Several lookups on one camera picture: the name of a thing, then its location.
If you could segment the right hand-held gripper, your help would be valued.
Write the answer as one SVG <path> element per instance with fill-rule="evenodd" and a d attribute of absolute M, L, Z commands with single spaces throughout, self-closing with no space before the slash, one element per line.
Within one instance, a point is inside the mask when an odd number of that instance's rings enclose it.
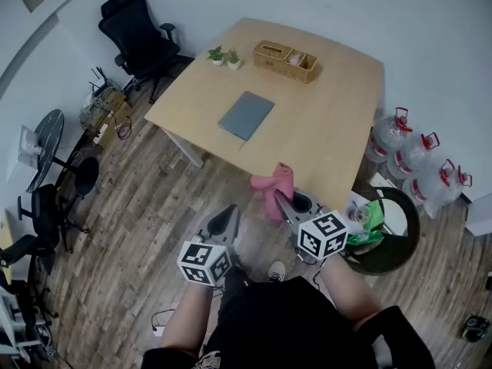
<path fill-rule="evenodd" d="M 349 227 L 338 211 L 321 205 L 306 192 L 295 192 L 293 200 L 284 193 L 275 193 L 274 201 L 282 219 L 292 228 L 296 248 L 319 261 L 345 248 Z"/>

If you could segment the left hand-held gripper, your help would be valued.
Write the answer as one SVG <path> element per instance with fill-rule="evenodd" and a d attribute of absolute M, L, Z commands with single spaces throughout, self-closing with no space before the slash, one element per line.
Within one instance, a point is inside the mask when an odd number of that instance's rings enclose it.
<path fill-rule="evenodd" d="M 187 281 L 205 286 L 221 284 L 236 262 L 234 242 L 240 219 L 239 207 L 232 204 L 210 213 L 201 221 L 178 255 L 178 267 Z"/>

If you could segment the pink cloth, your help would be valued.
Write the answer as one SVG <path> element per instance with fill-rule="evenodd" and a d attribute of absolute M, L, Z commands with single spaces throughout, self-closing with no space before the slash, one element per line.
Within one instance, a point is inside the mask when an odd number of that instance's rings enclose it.
<path fill-rule="evenodd" d="M 281 210 L 275 201 L 275 192 L 280 191 L 289 201 L 294 197 L 294 173 L 292 169 L 278 162 L 271 176 L 253 175 L 251 187 L 262 194 L 265 211 L 272 221 L 283 221 Z"/>

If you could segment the grey laptop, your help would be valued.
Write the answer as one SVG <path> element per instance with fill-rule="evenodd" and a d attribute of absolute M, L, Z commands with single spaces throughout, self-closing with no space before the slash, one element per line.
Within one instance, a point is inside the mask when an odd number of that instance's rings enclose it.
<path fill-rule="evenodd" d="M 218 126 L 248 141 L 274 107 L 274 102 L 245 91 L 223 115 Z"/>

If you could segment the person's left forearm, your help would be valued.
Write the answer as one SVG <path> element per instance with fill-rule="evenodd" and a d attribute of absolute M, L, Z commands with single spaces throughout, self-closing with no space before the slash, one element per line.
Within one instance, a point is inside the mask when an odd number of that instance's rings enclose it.
<path fill-rule="evenodd" d="M 162 347 L 198 357 L 207 333 L 213 294 L 213 288 L 205 285 L 190 283 L 186 287 L 165 326 Z"/>

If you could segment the person's right forearm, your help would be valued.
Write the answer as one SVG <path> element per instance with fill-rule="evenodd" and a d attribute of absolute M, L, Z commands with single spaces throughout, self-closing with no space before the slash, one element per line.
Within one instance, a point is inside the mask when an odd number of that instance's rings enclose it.
<path fill-rule="evenodd" d="M 371 286 L 339 254 L 326 259 L 321 268 L 321 279 L 337 311 L 355 331 L 383 310 Z"/>

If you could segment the person's light shoe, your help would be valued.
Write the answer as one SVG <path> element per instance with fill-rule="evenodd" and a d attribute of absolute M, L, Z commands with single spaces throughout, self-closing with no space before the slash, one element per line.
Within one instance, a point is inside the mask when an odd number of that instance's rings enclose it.
<path fill-rule="evenodd" d="M 286 268 L 282 261 L 275 261 L 268 270 L 267 282 L 282 282 L 286 275 Z"/>

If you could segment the white table leg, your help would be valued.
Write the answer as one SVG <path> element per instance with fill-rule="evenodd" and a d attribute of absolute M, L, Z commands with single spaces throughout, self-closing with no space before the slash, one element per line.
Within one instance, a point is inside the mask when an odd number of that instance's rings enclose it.
<path fill-rule="evenodd" d="M 162 131 L 175 143 L 175 145 L 183 152 L 183 154 L 198 168 L 203 168 L 204 162 L 201 156 L 198 155 L 191 147 L 190 143 L 182 137 L 162 128 Z"/>

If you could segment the person's black clothed body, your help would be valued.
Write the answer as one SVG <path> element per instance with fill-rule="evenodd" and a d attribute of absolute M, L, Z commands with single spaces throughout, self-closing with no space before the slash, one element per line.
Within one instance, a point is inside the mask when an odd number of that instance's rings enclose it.
<path fill-rule="evenodd" d="M 355 331 L 327 288 L 301 276 L 255 282 L 235 267 L 224 288 L 197 358 L 161 345 L 144 353 L 141 369 L 435 369 L 397 306 L 382 305 Z"/>

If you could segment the dark wicker waste bin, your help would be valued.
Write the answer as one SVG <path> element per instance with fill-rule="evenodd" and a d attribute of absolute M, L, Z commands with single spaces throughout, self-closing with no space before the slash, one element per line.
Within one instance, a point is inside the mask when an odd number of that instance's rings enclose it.
<path fill-rule="evenodd" d="M 413 201 L 398 188 L 375 188 L 363 181 L 356 181 L 352 191 L 368 200 L 377 200 L 380 205 L 385 200 L 398 205 L 406 218 L 407 233 L 397 235 L 384 231 L 378 243 L 357 248 L 348 245 L 344 249 L 344 260 L 354 271 L 364 275 L 381 276 L 396 271 L 411 259 L 421 236 L 420 218 Z"/>

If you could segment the black router with antennas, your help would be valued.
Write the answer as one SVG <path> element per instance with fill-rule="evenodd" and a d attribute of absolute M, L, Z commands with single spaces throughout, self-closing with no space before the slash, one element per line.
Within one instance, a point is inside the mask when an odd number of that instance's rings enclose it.
<path fill-rule="evenodd" d="M 102 68 L 96 66 L 95 69 L 92 69 L 92 72 L 95 74 L 97 81 L 88 83 L 91 86 L 91 93 L 93 96 L 100 95 L 104 90 L 108 88 L 110 85 L 110 80 L 107 75 L 103 72 Z"/>

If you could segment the white cabinet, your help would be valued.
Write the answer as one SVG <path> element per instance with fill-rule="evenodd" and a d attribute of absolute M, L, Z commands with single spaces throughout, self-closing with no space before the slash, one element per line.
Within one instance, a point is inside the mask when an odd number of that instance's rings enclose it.
<path fill-rule="evenodd" d="M 465 228 L 475 237 L 492 234 L 492 193 L 468 205 Z"/>

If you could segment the black headrest office chair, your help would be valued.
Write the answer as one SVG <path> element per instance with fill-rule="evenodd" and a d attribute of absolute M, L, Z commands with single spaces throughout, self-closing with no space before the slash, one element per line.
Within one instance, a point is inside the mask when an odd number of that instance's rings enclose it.
<path fill-rule="evenodd" d="M 173 39 L 175 25 L 155 26 L 146 0 L 108 0 L 101 6 L 101 16 L 99 30 L 119 50 L 115 64 L 134 77 L 136 91 L 143 83 L 153 81 L 148 103 L 154 104 L 161 78 L 177 78 L 173 67 L 193 61 L 180 54 L 181 49 Z"/>

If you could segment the black and green device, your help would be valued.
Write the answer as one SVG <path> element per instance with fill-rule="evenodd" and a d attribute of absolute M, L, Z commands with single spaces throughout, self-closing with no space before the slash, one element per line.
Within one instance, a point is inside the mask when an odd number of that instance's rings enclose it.
<path fill-rule="evenodd" d="M 472 314 L 464 323 L 461 338 L 468 343 L 477 343 L 485 337 L 489 327 L 490 322 L 486 318 Z"/>

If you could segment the white shelf rack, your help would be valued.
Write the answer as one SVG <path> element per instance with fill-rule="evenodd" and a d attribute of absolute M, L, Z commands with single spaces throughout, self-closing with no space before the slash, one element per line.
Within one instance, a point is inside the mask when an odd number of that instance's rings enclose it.
<path fill-rule="evenodd" d="M 13 358 L 16 364 L 30 364 L 34 359 L 28 349 L 39 347 L 41 342 L 28 336 L 26 323 L 16 309 L 15 296 L 0 287 L 0 355 Z"/>

